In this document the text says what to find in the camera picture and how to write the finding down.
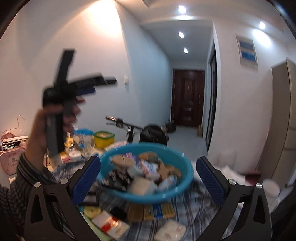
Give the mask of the person's left hand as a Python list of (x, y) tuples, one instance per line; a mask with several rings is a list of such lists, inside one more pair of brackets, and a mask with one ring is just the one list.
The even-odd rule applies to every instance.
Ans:
[[(71, 114), (63, 117), (63, 131), (72, 132), (74, 127), (73, 123), (76, 122), (77, 116), (81, 110), (78, 104), (85, 102), (83, 97), (76, 98), (76, 104), (73, 106)], [(35, 120), (31, 133), (29, 135), (27, 150), (25, 151), (25, 157), (30, 164), (38, 171), (42, 171), (44, 168), (43, 161), (44, 155), (47, 151), (46, 140), (46, 128), (48, 116), (54, 114), (60, 114), (63, 112), (63, 106), (60, 104), (50, 104), (42, 109), (39, 109), (36, 113)]]

